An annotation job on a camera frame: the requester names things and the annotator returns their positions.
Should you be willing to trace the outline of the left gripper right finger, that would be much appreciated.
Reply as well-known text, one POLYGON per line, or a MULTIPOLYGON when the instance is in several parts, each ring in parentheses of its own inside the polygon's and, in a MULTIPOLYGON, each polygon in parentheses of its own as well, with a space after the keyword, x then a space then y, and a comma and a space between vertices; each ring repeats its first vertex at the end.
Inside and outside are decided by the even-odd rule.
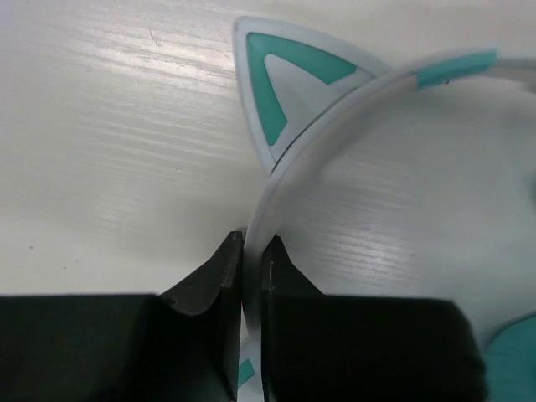
POLYGON ((451 301, 326 295, 274 238, 261 265, 267 401, 484 401, 486 368, 451 301))

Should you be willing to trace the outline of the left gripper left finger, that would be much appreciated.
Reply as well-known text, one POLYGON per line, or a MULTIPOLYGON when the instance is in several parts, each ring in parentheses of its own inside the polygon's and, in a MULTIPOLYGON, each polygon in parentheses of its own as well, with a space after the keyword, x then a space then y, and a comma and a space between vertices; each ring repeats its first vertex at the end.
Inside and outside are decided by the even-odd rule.
POLYGON ((236 400, 242 248, 160 295, 3 297, 2 400, 236 400))

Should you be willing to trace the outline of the teal cat-ear headphones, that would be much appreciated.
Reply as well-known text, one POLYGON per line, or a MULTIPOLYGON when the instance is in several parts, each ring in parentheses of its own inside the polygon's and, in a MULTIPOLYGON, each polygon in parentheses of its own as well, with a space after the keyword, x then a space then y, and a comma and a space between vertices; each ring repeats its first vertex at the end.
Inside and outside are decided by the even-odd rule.
POLYGON ((239 400, 263 398, 260 256, 275 235, 323 291, 455 302, 490 400, 534 400, 534 55, 461 49, 394 68, 281 21, 234 30, 268 175, 245 235, 239 400))

